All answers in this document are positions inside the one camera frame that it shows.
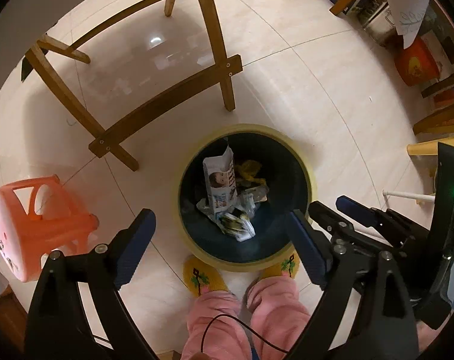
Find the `right hand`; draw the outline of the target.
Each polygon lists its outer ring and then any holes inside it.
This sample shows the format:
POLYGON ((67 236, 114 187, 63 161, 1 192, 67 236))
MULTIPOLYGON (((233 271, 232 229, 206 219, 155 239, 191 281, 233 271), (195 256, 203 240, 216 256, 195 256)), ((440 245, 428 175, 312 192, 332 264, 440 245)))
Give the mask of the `right hand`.
POLYGON ((447 318, 443 322, 443 324, 437 329, 430 328, 423 321, 417 322, 416 327, 417 327, 417 336, 418 336, 420 353, 422 353, 424 350, 426 350, 426 348, 429 347, 429 345, 431 345, 432 342, 434 342, 434 340, 437 338, 437 336, 441 333, 441 330, 448 323, 449 319, 450 318, 447 318))

